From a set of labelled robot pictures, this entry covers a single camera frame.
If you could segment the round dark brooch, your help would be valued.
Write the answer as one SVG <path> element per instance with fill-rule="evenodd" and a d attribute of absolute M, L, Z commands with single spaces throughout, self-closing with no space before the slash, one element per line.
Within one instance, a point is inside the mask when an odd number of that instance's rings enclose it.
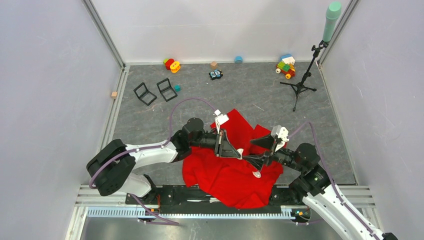
<path fill-rule="evenodd" d="M 238 152 L 238 159 L 242 159 L 242 158 L 243 158 L 243 151 L 244 151 L 244 149 L 243 149 L 243 148 L 238 148 L 238 149 L 237 149 L 237 152 Z"/>

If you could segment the round orange brooch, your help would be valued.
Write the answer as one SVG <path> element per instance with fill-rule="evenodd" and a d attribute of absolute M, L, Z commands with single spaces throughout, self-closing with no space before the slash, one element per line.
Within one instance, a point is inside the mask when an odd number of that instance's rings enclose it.
<path fill-rule="evenodd" d="M 253 171 L 252 174 L 255 178 L 258 178 L 258 179 L 262 177 L 262 174 L 260 171 Z"/>

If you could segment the red t-shirt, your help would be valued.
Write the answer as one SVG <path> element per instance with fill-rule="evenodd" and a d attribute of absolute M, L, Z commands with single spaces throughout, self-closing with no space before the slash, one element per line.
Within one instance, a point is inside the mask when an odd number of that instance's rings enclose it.
<path fill-rule="evenodd" d="M 243 155 L 264 153 L 264 148 L 250 141 L 266 136 L 270 130 L 259 124 L 252 127 L 237 109 L 227 115 L 229 120 L 223 128 L 230 143 L 243 149 Z M 255 209 L 268 205 L 272 188 L 284 169 L 273 162 L 262 168 L 260 177 L 254 176 L 254 170 L 244 159 L 217 157 L 211 149 L 193 147 L 191 155 L 183 160 L 182 178 L 186 186 L 198 185 L 227 207 Z"/>

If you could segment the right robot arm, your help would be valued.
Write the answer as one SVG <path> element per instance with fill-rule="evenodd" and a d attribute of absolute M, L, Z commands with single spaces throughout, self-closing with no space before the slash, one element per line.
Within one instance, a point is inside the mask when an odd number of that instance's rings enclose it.
<path fill-rule="evenodd" d="M 278 163 L 296 170 L 300 175 L 289 184 L 289 199 L 304 204 L 333 228 L 344 240 L 395 240 L 392 232 L 384 232 L 367 220 L 334 183 L 320 163 L 317 148 L 310 143 L 300 144 L 296 150 L 278 148 L 283 140 L 268 134 L 251 140 L 251 144 L 265 149 L 262 154 L 243 157 L 257 170 Z"/>

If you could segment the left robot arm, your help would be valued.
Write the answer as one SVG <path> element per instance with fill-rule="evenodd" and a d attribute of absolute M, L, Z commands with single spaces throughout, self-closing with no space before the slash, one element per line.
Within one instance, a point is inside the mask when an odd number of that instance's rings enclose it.
<path fill-rule="evenodd" d="M 193 117 L 162 142 L 131 145 L 121 139 L 112 140 L 86 165 L 91 177 L 89 187 L 98 190 L 101 196 L 124 192 L 151 204 L 157 198 L 157 190 L 146 176 L 133 171 L 153 164 L 182 161 L 192 154 L 193 147 L 210 149 L 221 158 L 241 159 L 243 153 L 243 149 L 230 143 L 225 129 L 218 126 L 207 132 L 203 121 Z"/>

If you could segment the black display case right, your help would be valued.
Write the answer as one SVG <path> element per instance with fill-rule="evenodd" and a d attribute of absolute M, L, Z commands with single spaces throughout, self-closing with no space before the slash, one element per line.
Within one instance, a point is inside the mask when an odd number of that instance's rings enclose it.
<path fill-rule="evenodd" d="M 165 78 L 157 82 L 156 86 L 159 90 L 160 95 L 166 102 L 169 102 L 178 96 L 176 90 L 172 87 L 169 78 Z"/>

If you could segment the black display case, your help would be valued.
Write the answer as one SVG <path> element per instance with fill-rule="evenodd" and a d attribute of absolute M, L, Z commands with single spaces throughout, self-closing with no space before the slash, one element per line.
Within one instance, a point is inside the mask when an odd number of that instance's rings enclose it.
<path fill-rule="evenodd" d="M 169 78 L 165 78 L 157 82 L 156 86 L 159 90 L 160 95 L 166 102 L 169 102 L 178 96 L 176 90 L 172 87 Z"/>
<path fill-rule="evenodd" d="M 151 92 L 144 82 L 140 83 L 133 89 L 133 92 L 138 100 L 146 106 L 150 106 L 158 97 Z"/>

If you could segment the brown wooden cube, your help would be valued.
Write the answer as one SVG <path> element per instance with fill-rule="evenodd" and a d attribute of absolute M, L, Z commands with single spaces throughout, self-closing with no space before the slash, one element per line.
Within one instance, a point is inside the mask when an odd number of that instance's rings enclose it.
<path fill-rule="evenodd" d="M 218 63 L 216 61 L 212 61 L 210 63 L 210 68 L 213 69 L 213 70 L 217 69 L 218 68 Z"/>

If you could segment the colourful brick toy car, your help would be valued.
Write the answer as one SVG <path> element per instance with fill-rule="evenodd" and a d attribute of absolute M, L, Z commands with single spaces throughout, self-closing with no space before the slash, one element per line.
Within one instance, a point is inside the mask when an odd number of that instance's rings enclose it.
<path fill-rule="evenodd" d="M 282 55 L 279 62 L 275 65 L 275 73 L 283 74 L 286 79 L 291 79 L 296 76 L 295 59 L 291 54 Z"/>

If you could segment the blue cylinder block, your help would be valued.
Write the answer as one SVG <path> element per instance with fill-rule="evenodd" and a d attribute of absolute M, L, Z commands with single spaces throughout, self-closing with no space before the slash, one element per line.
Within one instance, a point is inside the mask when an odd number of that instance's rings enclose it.
<path fill-rule="evenodd" d="M 240 56 L 240 55 L 237 55 L 237 56 L 235 56 L 234 57 L 234 61 L 233 61 L 235 64 L 241 64 L 241 63 L 243 63 L 244 62 L 244 59 L 243 59 L 243 57 L 242 56 Z"/>

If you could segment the red yellow green toy blocks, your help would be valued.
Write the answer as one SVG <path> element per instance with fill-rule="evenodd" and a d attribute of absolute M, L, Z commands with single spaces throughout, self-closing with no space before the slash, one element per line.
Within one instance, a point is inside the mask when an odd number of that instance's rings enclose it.
<path fill-rule="evenodd" d="M 163 65 L 165 68 L 172 73 L 177 73 L 181 69 L 181 64 L 179 61 L 174 60 L 173 58 L 166 58 L 163 60 Z"/>

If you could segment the black display case left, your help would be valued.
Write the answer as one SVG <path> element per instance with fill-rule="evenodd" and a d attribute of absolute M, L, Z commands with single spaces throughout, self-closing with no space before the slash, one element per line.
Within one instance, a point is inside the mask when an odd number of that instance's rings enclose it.
<path fill-rule="evenodd" d="M 133 89 L 133 92 L 138 100 L 146 106 L 150 106 L 158 97 L 151 92 L 144 82 L 140 83 Z"/>

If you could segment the green microphone on tripod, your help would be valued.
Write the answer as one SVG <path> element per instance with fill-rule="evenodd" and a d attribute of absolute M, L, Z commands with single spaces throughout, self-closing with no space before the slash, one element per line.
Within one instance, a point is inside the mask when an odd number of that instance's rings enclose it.
<path fill-rule="evenodd" d="M 293 84 L 288 82 L 280 82 L 282 85 L 290 86 L 291 89 L 294 91 L 295 94 L 295 103 L 292 108 L 292 111 L 295 112 L 297 108 L 297 102 L 299 99 L 299 95 L 305 91 L 313 91 L 316 92 L 316 88 L 311 88 L 305 86 L 305 82 L 307 78 L 312 76 L 311 68 L 316 60 L 316 58 L 320 55 L 321 50 L 326 49 L 333 37 L 336 23 L 339 19 L 339 17 L 342 14 L 342 4 L 339 1 L 333 1 L 329 4 L 327 7 L 326 13 L 325 13 L 325 25 L 324 25 L 324 31 L 322 35 L 322 39 L 318 45 L 313 45 L 311 48 L 311 51 L 313 51 L 312 60 L 309 63 L 309 66 L 305 73 L 303 74 L 300 82 Z"/>

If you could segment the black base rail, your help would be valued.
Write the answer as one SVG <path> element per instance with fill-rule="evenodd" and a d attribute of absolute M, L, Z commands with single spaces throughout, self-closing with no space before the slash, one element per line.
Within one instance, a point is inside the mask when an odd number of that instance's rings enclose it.
<path fill-rule="evenodd" d="M 264 207 L 248 207 L 247 209 L 224 205 L 212 195 L 202 191 L 198 186 L 163 185 L 154 187 L 146 196 L 140 198 L 145 205 L 157 205 L 163 214 L 276 214 L 281 206 L 295 206 L 291 212 L 297 217 L 307 218 L 312 211 L 307 206 L 301 206 L 295 200 L 285 185 L 274 185 L 269 202 Z"/>

